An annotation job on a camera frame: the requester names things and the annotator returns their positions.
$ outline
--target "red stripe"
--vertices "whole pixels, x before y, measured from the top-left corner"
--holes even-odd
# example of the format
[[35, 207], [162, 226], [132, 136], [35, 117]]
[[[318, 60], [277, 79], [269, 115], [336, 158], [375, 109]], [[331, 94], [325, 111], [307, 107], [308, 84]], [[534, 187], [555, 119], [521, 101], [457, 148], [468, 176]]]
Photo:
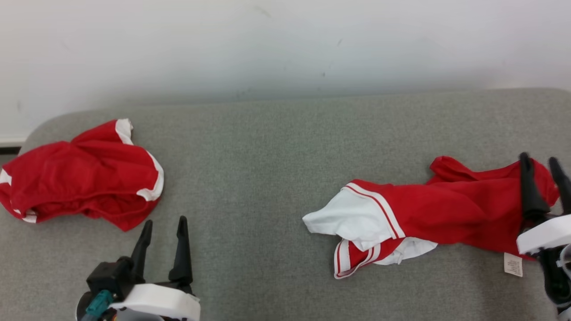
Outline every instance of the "red stripe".
[[358, 192], [358, 191], [356, 191], [356, 190], [355, 190], [353, 187], [351, 187], [351, 186], [345, 185], [345, 187], [350, 188], [353, 192], [355, 192], [355, 193], [357, 193], [357, 194], [359, 194], [359, 195], [366, 196], [366, 197], [371, 198], [372, 200], [374, 200], [375, 203], [377, 203], [377, 205], [379, 205], [379, 208], [381, 209], [381, 211], [382, 211], [383, 214], [385, 215], [385, 218], [387, 219], [387, 222], [389, 222], [389, 226], [391, 227], [391, 230], [393, 231], [393, 235], [395, 236], [395, 238], [398, 238], [398, 237], [399, 237], [399, 236], [396, 234], [396, 230], [395, 230], [395, 228], [392, 226], [391, 220], [389, 219], [389, 216], [388, 216], [387, 213], [385, 212], [385, 209], [382, 207], [381, 203], [379, 203], [379, 201], [378, 201], [376, 198], [374, 198], [374, 197], [372, 197], [372, 196], [370, 196], [370, 195], [367, 195], [367, 194], [363, 194], [363, 193], [361, 193], [361, 192]]

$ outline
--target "white tag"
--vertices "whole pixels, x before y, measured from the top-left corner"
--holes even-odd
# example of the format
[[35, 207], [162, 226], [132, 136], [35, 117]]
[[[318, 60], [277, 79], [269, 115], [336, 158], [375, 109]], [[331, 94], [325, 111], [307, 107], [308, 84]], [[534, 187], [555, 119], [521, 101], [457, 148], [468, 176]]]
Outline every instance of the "white tag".
[[519, 277], [524, 276], [524, 268], [521, 263], [521, 257], [504, 253], [504, 272]]

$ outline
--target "baseboard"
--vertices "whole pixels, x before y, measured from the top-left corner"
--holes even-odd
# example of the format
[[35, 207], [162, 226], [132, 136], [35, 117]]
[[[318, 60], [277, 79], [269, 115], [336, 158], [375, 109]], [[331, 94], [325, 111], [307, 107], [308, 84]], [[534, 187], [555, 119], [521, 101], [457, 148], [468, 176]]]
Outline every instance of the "baseboard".
[[0, 137], [0, 148], [22, 147], [25, 141], [26, 137], [9, 137], [9, 138]]
[[0, 155], [18, 155], [20, 147], [0, 147]]

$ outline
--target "teal connector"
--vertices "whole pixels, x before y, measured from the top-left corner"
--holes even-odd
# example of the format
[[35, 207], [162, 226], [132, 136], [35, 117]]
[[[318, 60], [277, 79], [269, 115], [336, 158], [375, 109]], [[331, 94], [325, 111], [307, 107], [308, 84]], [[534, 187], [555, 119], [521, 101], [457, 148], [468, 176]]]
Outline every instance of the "teal connector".
[[107, 290], [103, 290], [99, 292], [93, 301], [89, 304], [85, 312], [88, 315], [92, 315], [96, 318], [99, 318], [105, 310], [109, 308], [109, 304], [113, 302], [113, 294]]

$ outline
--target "gray upholstered bench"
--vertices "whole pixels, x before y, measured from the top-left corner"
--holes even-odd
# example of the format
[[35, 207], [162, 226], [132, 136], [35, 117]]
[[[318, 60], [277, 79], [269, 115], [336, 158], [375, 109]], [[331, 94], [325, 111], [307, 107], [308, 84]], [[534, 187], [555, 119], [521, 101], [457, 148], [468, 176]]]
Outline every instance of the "gray upholstered bench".
[[[450, 155], [475, 170], [522, 151], [571, 168], [571, 94], [550, 89], [351, 97], [70, 114], [38, 128], [22, 152], [70, 139], [113, 118], [163, 166], [163, 198], [146, 278], [166, 280], [180, 215], [188, 217], [203, 320], [550, 320], [536, 262], [524, 277], [503, 255], [439, 246], [399, 266], [332, 276], [338, 238], [311, 235], [301, 217], [353, 178], [423, 183]], [[70, 320], [85, 278], [132, 250], [103, 220], [60, 217], [38, 225], [0, 215], [0, 310], [6, 320]]]

